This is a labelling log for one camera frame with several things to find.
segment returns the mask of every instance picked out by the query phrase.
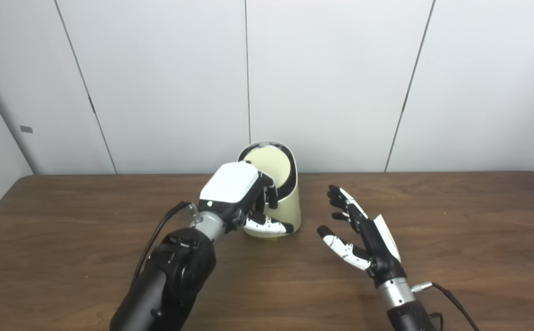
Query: black robotic forearm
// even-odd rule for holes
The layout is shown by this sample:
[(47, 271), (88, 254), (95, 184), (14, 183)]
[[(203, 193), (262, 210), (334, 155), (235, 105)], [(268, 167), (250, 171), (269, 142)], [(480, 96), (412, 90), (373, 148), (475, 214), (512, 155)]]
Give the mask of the black robotic forearm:
[(212, 241), (195, 228), (168, 234), (111, 319), (110, 331), (178, 331), (216, 266)]
[(245, 162), (222, 165), (202, 189), (197, 207), (182, 202), (161, 221), (145, 253), (162, 224), (175, 212), (187, 207), (193, 216), (189, 228), (169, 233), (152, 251), (141, 273), (138, 264), (110, 330), (179, 331), (216, 266), (214, 245), (225, 233), (249, 225), (267, 233), (293, 232), (291, 224), (261, 213), (265, 202), (277, 208), (272, 178)]

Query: cable connector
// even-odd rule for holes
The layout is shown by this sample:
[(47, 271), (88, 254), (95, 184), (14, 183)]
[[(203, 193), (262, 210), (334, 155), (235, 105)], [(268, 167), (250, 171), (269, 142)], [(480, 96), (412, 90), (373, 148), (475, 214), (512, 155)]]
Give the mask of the cable connector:
[(414, 285), (412, 286), (412, 293), (422, 292), (431, 286), (432, 286), (432, 283), (430, 281), (427, 281), (425, 283), (420, 283), (418, 285)]

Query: black cable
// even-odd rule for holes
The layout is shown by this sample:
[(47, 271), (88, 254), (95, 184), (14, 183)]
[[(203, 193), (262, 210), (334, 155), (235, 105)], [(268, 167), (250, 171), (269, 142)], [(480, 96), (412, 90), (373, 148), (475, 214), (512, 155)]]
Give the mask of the black cable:
[(463, 308), (463, 305), (457, 300), (456, 297), (451, 293), (451, 291), (445, 289), (445, 287), (442, 287), (441, 285), (438, 285), (437, 283), (432, 283), (434, 287), (439, 289), (449, 300), (456, 306), (456, 308), (465, 316), (465, 319), (467, 319), (467, 322), (473, 327), (475, 331), (479, 331), (479, 327), (475, 325), (475, 322), (473, 322), (473, 319), (471, 319), (471, 316), (467, 314), (467, 311), (465, 311), (465, 308)]
[(134, 271), (134, 276), (132, 277), (132, 286), (134, 282), (136, 281), (136, 278), (138, 278), (138, 275), (140, 274), (140, 269), (142, 269), (142, 265), (144, 264), (144, 261), (146, 260), (146, 256), (149, 254), (149, 250), (152, 247), (153, 243), (155, 243), (155, 240), (158, 237), (158, 233), (160, 230), (162, 230), (162, 227), (164, 227), (164, 224), (174, 215), (177, 214), (181, 209), (184, 209), (187, 207), (190, 202), (181, 201), (173, 207), (171, 210), (169, 210), (166, 215), (160, 220), (160, 222), (157, 225), (157, 228), (155, 229), (155, 232), (153, 232), (153, 235), (150, 237), (149, 243), (146, 244), (146, 247), (144, 248), (144, 251), (142, 252), (142, 255), (140, 256), (140, 260), (138, 261), (138, 264), (136, 266), (136, 271)]

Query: wooden table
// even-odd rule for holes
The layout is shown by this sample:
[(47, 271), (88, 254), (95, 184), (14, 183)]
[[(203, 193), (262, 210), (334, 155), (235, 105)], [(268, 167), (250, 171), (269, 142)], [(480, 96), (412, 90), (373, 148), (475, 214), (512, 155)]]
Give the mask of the wooden table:
[[(126, 294), (158, 220), (195, 200), (209, 175), (32, 176), (0, 202), (0, 331), (102, 331)], [(277, 241), (242, 232), (217, 244), (218, 265), (185, 330), (390, 331), (367, 276), (320, 240), (330, 183), (382, 213), (410, 284), (451, 289), (484, 330), (534, 330), (534, 173), (302, 174), (303, 224)], [(189, 224), (181, 212), (164, 233)], [(468, 331), (440, 293), (419, 295)]]

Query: white fingertip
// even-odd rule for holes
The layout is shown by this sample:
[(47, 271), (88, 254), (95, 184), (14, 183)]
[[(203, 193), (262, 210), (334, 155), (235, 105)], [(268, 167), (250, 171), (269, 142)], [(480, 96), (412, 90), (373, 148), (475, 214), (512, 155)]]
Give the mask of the white fingertip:
[(385, 223), (385, 220), (383, 219), (383, 216), (379, 214), (373, 222), (375, 223), (375, 226), (378, 228), (379, 234), (381, 235), (383, 242), (385, 243), (385, 246), (399, 262), (402, 261), (402, 258), (400, 257), (400, 252), (397, 250), (396, 242), (393, 240), (393, 236), (391, 235), (391, 232), (389, 231), (389, 228), (387, 227), (387, 224)]
[(267, 220), (265, 224), (258, 224), (254, 220), (246, 220), (244, 228), (261, 233), (287, 233), (287, 230), (281, 223), (271, 223), (271, 220)]
[(366, 270), (371, 266), (371, 262), (363, 260), (363, 258), (358, 258), (353, 254), (353, 245), (343, 244), (342, 240), (335, 235), (326, 235), (322, 240), (334, 251), (334, 253), (349, 264), (352, 264), (361, 270)]

